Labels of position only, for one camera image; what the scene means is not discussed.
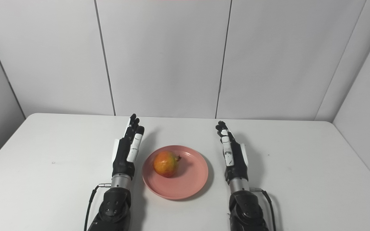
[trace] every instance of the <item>robotic hand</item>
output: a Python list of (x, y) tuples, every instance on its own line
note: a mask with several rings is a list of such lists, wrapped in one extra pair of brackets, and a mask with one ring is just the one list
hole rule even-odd
[(225, 180), (231, 188), (229, 199), (231, 231), (269, 231), (263, 219), (261, 206), (258, 204), (258, 197), (249, 190), (245, 145), (236, 142), (223, 121), (218, 122), (216, 129), (223, 145)]
[[(131, 193), (129, 188), (135, 174), (134, 161), (137, 157), (144, 131), (144, 127), (139, 126), (139, 118), (137, 118), (136, 114), (132, 114), (124, 136), (119, 140), (115, 140), (112, 182), (111, 184), (99, 184), (91, 194), (88, 212), (98, 187), (110, 187), (104, 193), (104, 200), (88, 229), (89, 231), (128, 231), (131, 219), (129, 210), (131, 207)], [(84, 230), (86, 230), (88, 212)]]

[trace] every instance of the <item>pomegranate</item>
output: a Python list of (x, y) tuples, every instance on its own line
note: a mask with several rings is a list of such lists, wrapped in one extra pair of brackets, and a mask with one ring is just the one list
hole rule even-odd
[(178, 161), (181, 156), (175, 156), (173, 152), (162, 151), (154, 159), (154, 170), (164, 177), (172, 177), (178, 171)]

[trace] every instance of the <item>black cable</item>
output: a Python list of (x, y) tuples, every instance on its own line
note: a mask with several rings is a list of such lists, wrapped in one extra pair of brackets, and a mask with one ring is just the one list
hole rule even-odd
[(276, 231), (275, 214), (273, 213), (272, 201), (270, 200), (270, 197), (269, 197), (268, 193), (265, 190), (261, 190), (261, 192), (266, 197), (266, 200), (269, 203), (270, 215), (272, 216), (273, 231)]
[(92, 201), (94, 200), (95, 193), (97, 193), (97, 190), (100, 186), (97, 185), (94, 190), (92, 190), (91, 197), (89, 198), (89, 203), (88, 203), (88, 209), (86, 211), (86, 216), (85, 216), (85, 226), (84, 226), (84, 231), (86, 231), (86, 228), (88, 226), (88, 216), (89, 216), (89, 210), (91, 209), (91, 204)]

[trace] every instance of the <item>white table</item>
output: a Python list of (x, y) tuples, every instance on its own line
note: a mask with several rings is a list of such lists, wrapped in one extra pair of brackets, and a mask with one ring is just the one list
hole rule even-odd
[[(228, 231), (229, 187), (215, 119), (140, 117), (145, 127), (132, 188), (131, 231)], [(127, 117), (33, 114), (0, 150), (0, 230), (81, 231), (91, 190), (109, 182)], [(249, 184), (269, 192), (278, 230), (370, 230), (370, 172), (326, 122), (225, 120), (245, 143)], [(206, 159), (208, 182), (189, 200), (146, 187), (145, 158), (172, 144)], [(95, 197), (90, 223), (106, 189)], [(269, 208), (260, 196), (267, 223)]]

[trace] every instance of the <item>plate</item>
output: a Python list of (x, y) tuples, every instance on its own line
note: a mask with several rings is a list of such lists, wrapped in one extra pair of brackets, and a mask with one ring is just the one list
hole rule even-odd
[[(155, 156), (161, 151), (171, 151), (181, 156), (178, 172), (170, 178), (157, 174), (153, 168)], [(208, 178), (208, 166), (197, 151), (180, 145), (165, 146), (154, 151), (142, 167), (142, 179), (158, 196), (169, 200), (188, 198), (202, 189)]]

